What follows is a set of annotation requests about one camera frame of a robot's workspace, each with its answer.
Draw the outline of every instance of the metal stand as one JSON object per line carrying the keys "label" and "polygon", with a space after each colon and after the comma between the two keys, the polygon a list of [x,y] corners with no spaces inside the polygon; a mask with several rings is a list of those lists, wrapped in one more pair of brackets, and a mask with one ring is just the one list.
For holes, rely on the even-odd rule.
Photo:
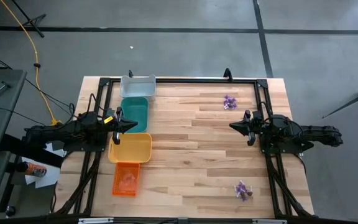
{"label": "metal stand", "polygon": [[27,19],[27,22],[23,23],[22,26],[26,26],[28,24],[30,24],[34,29],[35,31],[37,31],[37,33],[42,37],[44,38],[44,34],[41,32],[41,30],[37,27],[37,23],[39,21],[41,21],[43,18],[45,18],[45,16],[47,16],[45,13],[42,14],[41,16],[37,16],[33,19],[30,19],[28,17],[28,15],[23,11],[23,9],[18,5],[18,3],[16,2],[16,0],[12,0],[13,4],[15,4],[15,6],[20,10],[20,12],[23,14],[23,16]]}

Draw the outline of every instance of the spray can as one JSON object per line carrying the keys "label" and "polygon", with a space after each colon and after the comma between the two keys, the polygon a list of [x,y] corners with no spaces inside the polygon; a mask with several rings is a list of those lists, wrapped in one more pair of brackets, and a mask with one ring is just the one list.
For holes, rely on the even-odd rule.
{"label": "spray can", "polygon": [[47,168],[41,165],[33,164],[31,162],[21,162],[17,165],[18,172],[24,172],[25,175],[32,175],[34,177],[43,177],[47,173]]}

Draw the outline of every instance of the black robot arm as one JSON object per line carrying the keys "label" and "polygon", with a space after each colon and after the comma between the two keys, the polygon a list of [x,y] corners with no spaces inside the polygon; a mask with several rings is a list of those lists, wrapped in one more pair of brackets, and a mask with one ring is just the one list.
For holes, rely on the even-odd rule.
{"label": "black robot arm", "polygon": [[255,135],[260,135],[260,143],[266,153],[300,153],[314,146],[313,141],[337,147],[343,143],[342,134],[333,126],[300,126],[289,118],[275,114],[263,120],[259,111],[247,110],[243,120],[231,123],[230,127],[248,135],[248,145],[255,143]]}
{"label": "black robot arm", "polygon": [[124,118],[120,107],[114,110],[109,108],[106,116],[101,118],[95,112],[79,114],[77,120],[54,126],[33,126],[25,129],[26,135],[22,138],[29,147],[43,147],[50,141],[61,141],[66,151],[93,151],[95,146],[105,144],[105,136],[113,132],[112,139],[120,144],[119,133],[125,133],[137,125],[137,121]]}

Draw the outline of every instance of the black metal frame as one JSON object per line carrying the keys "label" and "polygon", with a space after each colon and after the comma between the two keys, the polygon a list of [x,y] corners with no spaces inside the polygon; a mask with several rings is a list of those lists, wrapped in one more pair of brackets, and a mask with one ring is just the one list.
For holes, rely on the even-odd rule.
{"label": "black metal frame", "polygon": [[[68,215],[59,215],[59,214],[49,214],[39,217],[29,217],[29,218],[8,218],[0,220],[0,224],[22,224],[22,223],[36,223],[36,224],[77,224],[79,219],[89,218],[85,214],[68,214]],[[127,217],[114,217],[111,218],[113,223],[177,223],[177,224],[209,224],[209,223],[219,223],[219,224],[286,224],[286,223],[302,223],[302,224],[356,224],[358,222],[350,222],[344,220],[330,220],[325,218],[316,218],[316,217],[297,217],[297,216],[287,216],[283,217],[281,220],[264,220],[257,218],[147,218],[147,217],[133,217],[130,220]]]}
{"label": "black metal frame", "polygon": [[[262,112],[263,116],[263,107],[262,107],[262,99],[260,95],[260,89],[263,89],[264,92],[264,98],[266,103],[266,110],[268,111],[268,115],[271,116],[272,114],[272,105],[270,102],[270,95],[269,95],[269,87],[267,85],[266,79],[233,79],[232,74],[230,72],[230,69],[226,69],[223,75],[224,78],[157,78],[157,83],[220,83],[220,84],[250,84],[254,86],[255,91],[255,99],[257,102],[257,109]],[[99,105],[101,104],[101,98],[103,94],[103,89],[107,85],[107,95],[106,95],[106,101],[104,102],[104,109],[108,109],[110,105],[111,95],[112,95],[112,87],[114,83],[119,83],[121,81],[120,78],[100,78],[99,85],[98,85],[98,92],[96,95],[96,103],[94,106],[94,111],[99,111]],[[85,214],[85,215],[91,215],[92,205],[93,205],[93,196],[94,191],[96,187],[96,181],[98,177],[98,168],[99,168],[99,162],[101,153],[95,152],[94,161],[92,163],[91,168],[88,170],[88,166],[90,163],[90,157],[92,152],[86,152],[84,156],[83,161],[83,167],[81,169],[81,175],[80,175],[80,183],[78,184],[77,189],[73,193],[73,195],[70,197],[70,199],[64,204],[64,206],[58,210],[56,213],[59,214],[67,214],[72,206],[74,205],[74,213],[76,214]],[[266,156],[266,163],[269,164],[271,161],[270,155]],[[285,182],[285,176],[284,176],[284,168],[282,163],[281,155],[278,153],[276,154],[276,160],[277,160],[277,166],[278,166],[278,175],[279,178],[282,179],[283,184],[286,186]],[[275,187],[275,180],[274,180],[274,170],[269,169],[269,166],[267,166],[267,172],[268,172],[268,179],[270,184],[270,190],[272,194],[272,203],[273,203],[273,210],[276,218],[280,218],[282,216],[282,212],[280,211],[279,205],[278,205],[278,197],[277,197],[277,190]],[[82,201],[82,195],[83,190],[85,189],[88,182],[91,181],[89,192],[88,192],[88,199],[86,202],[86,208],[84,209],[83,213],[80,213],[80,207],[81,207],[81,201]],[[285,214],[286,215],[292,215],[291,214],[291,207],[290,203],[287,199],[287,196],[284,195],[285,199]],[[136,219],[142,219],[145,220],[145,218],[132,218],[132,217],[121,217],[123,221],[132,221]],[[228,221],[233,219],[208,219],[209,221],[215,220],[215,221]],[[241,222],[249,222],[250,219],[239,219]]]}

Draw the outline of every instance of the orange plastic basket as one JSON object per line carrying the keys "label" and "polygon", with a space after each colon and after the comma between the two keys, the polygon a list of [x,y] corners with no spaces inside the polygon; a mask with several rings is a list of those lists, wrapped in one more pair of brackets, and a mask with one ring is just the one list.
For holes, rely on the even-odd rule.
{"label": "orange plastic basket", "polygon": [[114,196],[135,197],[139,184],[139,163],[118,162],[112,192]]}

